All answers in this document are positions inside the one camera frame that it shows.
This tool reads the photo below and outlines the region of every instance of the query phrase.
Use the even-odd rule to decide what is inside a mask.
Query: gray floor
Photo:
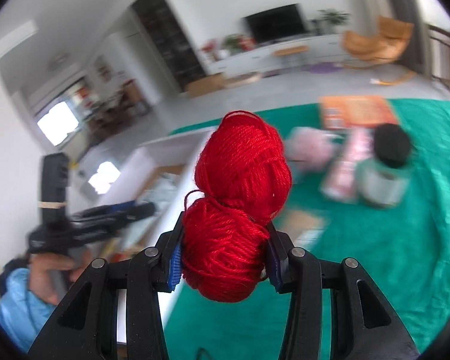
[[[222,117],[229,111],[261,111],[291,105],[318,102],[325,95],[382,95],[385,98],[420,98],[450,100],[450,93],[439,83],[422,76],[396,86],[380,86],[372,79],[393,80],[400,76],[399,66],[374,70],[343,69],[330,74],[293,71],[261,79],[255,84],[222,90],[189,99],[185,94],[166,99],[128,130],[92,148],[80,162],[84,179],[104,161],[119,169],[130,153],[142,142],[168,135],[176,128]]]

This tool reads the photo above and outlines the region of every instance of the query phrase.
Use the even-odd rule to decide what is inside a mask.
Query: jar
[[[405,131],[383,124],[373,134],[373,156],[357,167],[357,188],[369,204],[389,208],[398,205],[412,174],[412,143]]]

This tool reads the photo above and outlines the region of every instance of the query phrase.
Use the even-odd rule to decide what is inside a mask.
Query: red yarn strand
[[[183,276],[206,298],[240,302],[263,278],[265,225],[282,209],[291,174],[278,132],[248,111],[230,112],[195,168],[185,198]],[[187,208],[193,192],[203,192]]]

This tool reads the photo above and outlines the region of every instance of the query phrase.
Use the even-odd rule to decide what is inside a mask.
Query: person
[[[23,352],[28,352],[60,299],[54,290],[50,270],[70,271],[74,283],[92,261],[89,250],[76,268],[72,258],[60,254],[32,255],[28,268],[13,270],[0,299],[0,326]]]

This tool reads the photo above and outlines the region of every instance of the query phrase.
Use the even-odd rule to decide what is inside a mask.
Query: television
[[[297,4],[259,12],[245,20],[258,44],[308,33]]]

